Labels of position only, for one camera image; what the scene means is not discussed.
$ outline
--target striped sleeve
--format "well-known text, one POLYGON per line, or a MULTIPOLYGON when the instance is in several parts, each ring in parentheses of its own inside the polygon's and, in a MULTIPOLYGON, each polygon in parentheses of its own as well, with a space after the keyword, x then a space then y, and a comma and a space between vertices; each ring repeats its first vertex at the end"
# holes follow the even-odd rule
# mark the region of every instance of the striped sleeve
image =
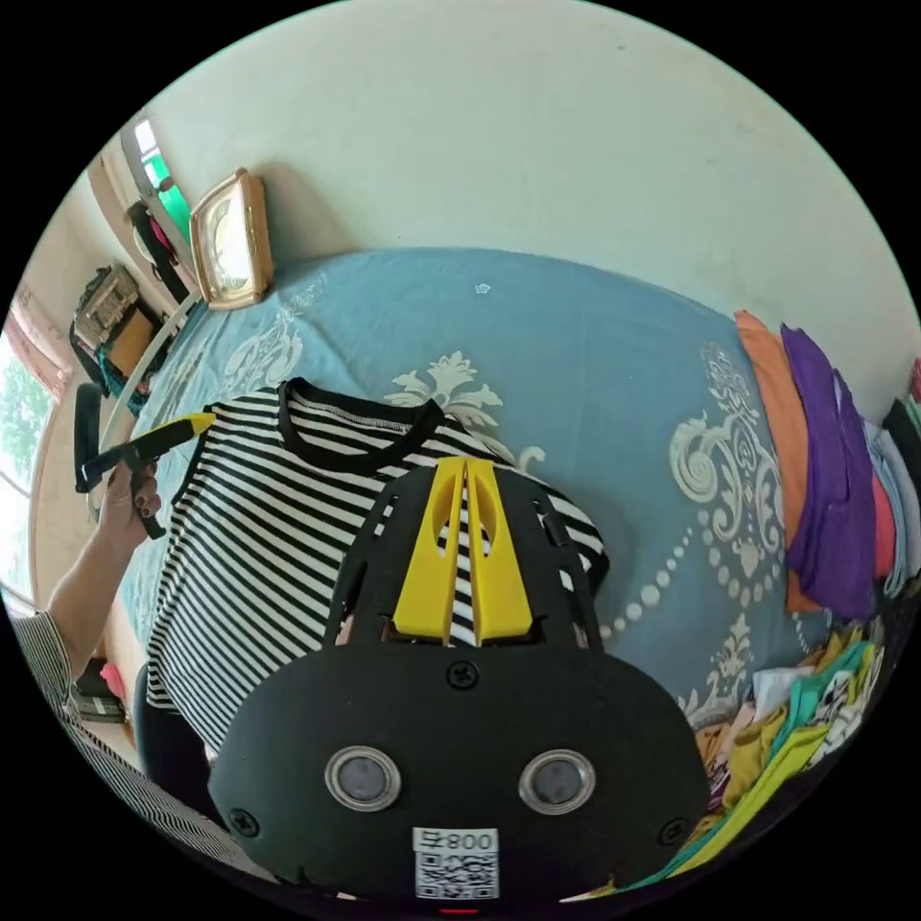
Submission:
POLYGON ((234 869, 276 882, 271 873, 247 857, 227 832, 161 790, 69 714, 66 704, 69 699, 70 663, 58 628, 47 613, 42 611, 34 617, 11 617, 10 621, 35 682, 61 728, 90 766, 125 803, 168 838, 234 869))

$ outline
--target pink object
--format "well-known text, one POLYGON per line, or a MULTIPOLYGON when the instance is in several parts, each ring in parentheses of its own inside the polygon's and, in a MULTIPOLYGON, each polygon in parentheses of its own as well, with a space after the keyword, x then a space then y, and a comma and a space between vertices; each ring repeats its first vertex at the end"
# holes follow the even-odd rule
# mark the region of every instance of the pink object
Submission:
POLYGON ((163 247, 170 253, 173 254, 173 244, 170 243, 169 237, 166 235, 166 231, 154 220, 151 218, 151 227, 153 228, 153 233, 156 236, 156 239, 163 244, 163 247))
POLYGON ((127 692, 125 690, 125 682, 122 680, 122 675, 112 665, 111 662, 106 662, 101 669, 99 669, 100 677, 108 685, 108 689, 118 697, 122 702, 125 701, 127 692))
POLYGON ((60 402, 72 373, 70 347, 28 285, 13 295, 3 332, 19 361, 60 402))
POLYGON ((895 519, 892 505, 876 473, 873 474, 873 500, 876 504, 876 579, 885 579, 895 565, 895 519))

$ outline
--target sticker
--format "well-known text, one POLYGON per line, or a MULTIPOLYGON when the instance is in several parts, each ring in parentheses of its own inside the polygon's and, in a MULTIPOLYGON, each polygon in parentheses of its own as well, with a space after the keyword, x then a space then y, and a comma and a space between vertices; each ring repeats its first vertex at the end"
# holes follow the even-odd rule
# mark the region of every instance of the sticker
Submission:
POLYGON ((413 850, 417 898, 499 898, 495 828, 413 828, 413 850))

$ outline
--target orange cloth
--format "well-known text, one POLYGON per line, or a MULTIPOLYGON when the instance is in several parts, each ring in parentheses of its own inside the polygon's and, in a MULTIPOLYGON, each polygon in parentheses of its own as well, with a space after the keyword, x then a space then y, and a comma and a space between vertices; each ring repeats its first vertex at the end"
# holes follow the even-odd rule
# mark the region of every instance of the orange cloth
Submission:
MULTIPOLYGON (((755 369, 767 425, 777 449, 781 488, 784 493, 784 526, 787 549, 796 537, 806 502, 809 473, 809 429, 806 414, 793 382, 787 351, 781 338, 746 310, 736 314, 739 336, 755 369)), ((822 605, 807 598, 799 587, 799 576, 787 571, 787 610, 819 611, 822 605)))

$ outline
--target curtain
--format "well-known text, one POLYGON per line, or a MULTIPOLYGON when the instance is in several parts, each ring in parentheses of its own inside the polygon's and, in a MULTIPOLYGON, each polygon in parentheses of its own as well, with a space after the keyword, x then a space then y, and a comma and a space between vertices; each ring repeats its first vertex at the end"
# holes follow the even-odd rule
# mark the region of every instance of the curtain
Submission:
POLYGON ((12 299, 4 333, 16 357, 59 403, 73 373, 70 348, 25 283, 19 285, 12 299))

